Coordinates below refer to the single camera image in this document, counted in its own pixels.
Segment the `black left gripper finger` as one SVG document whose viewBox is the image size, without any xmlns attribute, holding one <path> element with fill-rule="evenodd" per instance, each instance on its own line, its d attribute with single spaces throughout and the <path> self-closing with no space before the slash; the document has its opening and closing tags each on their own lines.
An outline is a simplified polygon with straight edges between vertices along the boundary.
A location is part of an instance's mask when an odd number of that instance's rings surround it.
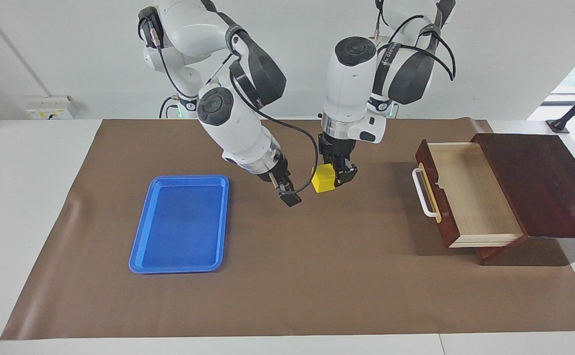
<svg viewBox="0 0 575 355">
<path fill-rule="evenodd" d="M 357 175 L 358 169 L 352 168 L 348 170 L 339 171 L 336 173 L 336 187 L 340 187 L 345 183 L 351 182 L 355 175 Z"/>
</svg>

